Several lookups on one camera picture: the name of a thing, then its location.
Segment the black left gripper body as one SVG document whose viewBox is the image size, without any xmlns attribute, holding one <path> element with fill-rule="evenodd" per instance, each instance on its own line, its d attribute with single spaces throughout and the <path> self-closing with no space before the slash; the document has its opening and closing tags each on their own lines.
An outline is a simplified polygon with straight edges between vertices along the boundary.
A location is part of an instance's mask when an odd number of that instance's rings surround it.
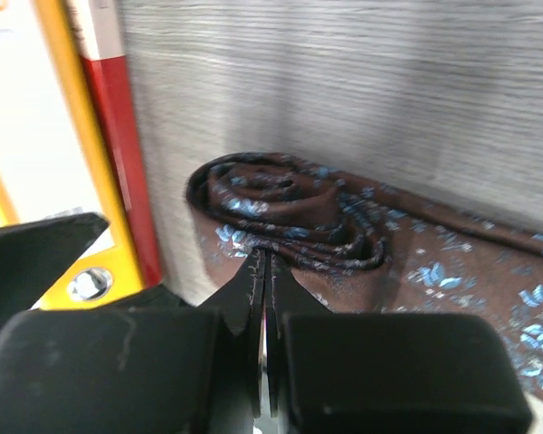
<svg viewBox="0 0 543 434">
<path fill-rule="evenodd" d="M 109 227 L 95 212 L 0 228 L 0 330 Z"/>
</svg>

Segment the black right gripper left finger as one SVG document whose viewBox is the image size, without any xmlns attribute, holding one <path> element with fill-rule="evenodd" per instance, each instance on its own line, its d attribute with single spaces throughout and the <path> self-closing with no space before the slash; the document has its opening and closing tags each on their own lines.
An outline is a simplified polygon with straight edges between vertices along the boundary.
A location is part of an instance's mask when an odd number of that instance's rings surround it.
<svg viewBox="0 0 543 434">
<path fill-rule="evenodd" d="M 0 433 L 249 433 L 266 255 L 199 307 L 31 310 L 0 332 Z"/>
</svg>

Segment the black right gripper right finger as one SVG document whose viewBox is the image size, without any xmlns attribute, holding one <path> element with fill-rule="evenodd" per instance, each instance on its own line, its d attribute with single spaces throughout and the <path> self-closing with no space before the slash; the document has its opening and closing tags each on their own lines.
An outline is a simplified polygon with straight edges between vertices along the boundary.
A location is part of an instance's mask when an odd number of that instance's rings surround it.
<svg viewBox="0 0 543 434">
<path fill-rule="evenodd" d="M 332 313 L 275 254 L 264 274 L 271 415 L 282 433 L 526 433 L 533 413 L 478 316 Z"/>
</svg>

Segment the brown blue-flowered tie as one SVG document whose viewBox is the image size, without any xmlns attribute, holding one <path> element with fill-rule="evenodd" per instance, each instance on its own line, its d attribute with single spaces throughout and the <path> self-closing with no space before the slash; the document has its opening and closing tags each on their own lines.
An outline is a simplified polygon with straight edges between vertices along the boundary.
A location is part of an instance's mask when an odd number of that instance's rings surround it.
<svg viewBox="0 0 543 434">
<path fill-rule="evenodd" d="M 217 286 L 263 249 L 333 311 L 481 316 L 543 400 L 543 234 L 279 153 L 200 166 L 186 203 Z"/>
</svg>

